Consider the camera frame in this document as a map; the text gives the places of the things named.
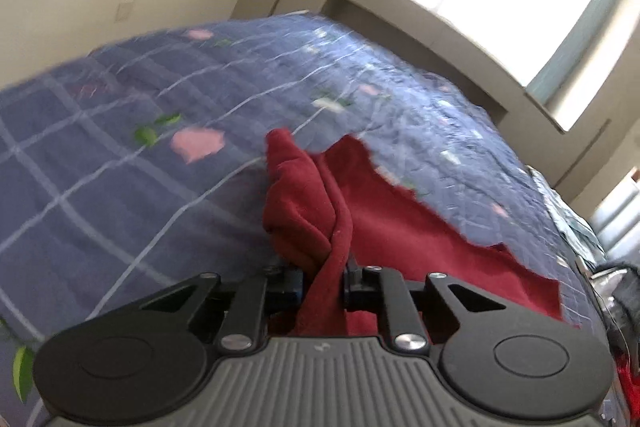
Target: green leaf print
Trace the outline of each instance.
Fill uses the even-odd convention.
[[[178,123],[182,118],[182,115],[179,112],[174,112],[172,114],[164,114],[156,118],[154,122],[155,125],[171,125],[172,123]]]
[[[148,125],[138,127],[135,133],[133,133],[133,137],[138,143],[146,145],[147,147],[154,146],[158,141],[158,134]]]
[[[349,107],[350,105],[353,105],[353,100],[349,100],[348,98],[338,98],[336,102],[339,103],[342,107]]]
[[[416,190],[418,187],[415,186],[415,183],[407,178],[402,178],[401,181],[402,187],[407,188],[408,190]]]
[[[31,347],[21,346],[15,353],[14,358],[14,388],[18,398],[22,403],[27,401],[27,397],[33,387],[33,350]]]

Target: blue bedspread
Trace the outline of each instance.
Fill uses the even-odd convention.
[[[202,271],[240,279],[274,261],[262,156],[282,126],[313,151],[361,137],[468,240],[504,242],[558,279],[565,319],[604,339],[483,110],[320,16],[229,21],[108,45],[0,92],[0,415],[12,427],[45,418],[14,377],[49,335]],[[184,133],[194,127],[213,132]]]

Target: pink flower print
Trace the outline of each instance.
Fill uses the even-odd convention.
[[[189,127],[178,131],[171,140],[171,149],[189,164],[219,152],[225,146],[225,133],[215,129]]]
[[[370,84],[360,84],[358,89],[362,92],[370,94],[371,96],[377,96],[380,94],[380,90],[377,87],[371,86]]]
[[[492,204],[492,208],[494,209],[494,212],[498,214],[498,216],[502,216],[505,219],[509,217],[509,214],[507,213],[507,211],[504,208],[502,208],[498,203]]]
[[[187,32],[187,36],[190,39],[193,39],[195,41],[206,41],[207,39],[212,38],[213,33],[210,32],[209,30],[204,30],[202,28],[196,28],[193,30],[189,30]]]

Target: red cloth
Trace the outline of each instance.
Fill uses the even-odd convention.
[[[640,378],[631,374],[626,355],[616,357],[616,368],[626,403],[629,406],[629,415],[634,423],[640,419]]]
[[[349,251],[361,266],[399,270],[405,279],[448,273],[495,295],[561,319],[558,281],[519,264],[504,247],[471,245],[414,194],[374,169],[362,142],[344,136],[322,154],[308,154],[289,131],[267,135],[271,188],[264,227],[276,251],[315,277],[296,318],[298,335],[376,332],[375,318],[348,314],[340,280]]]

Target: curtain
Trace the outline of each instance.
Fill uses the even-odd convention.
[[[591,0],[556,52],[527,86],[529,94],[545,104],[571,75],[598,33],[617,0]]]

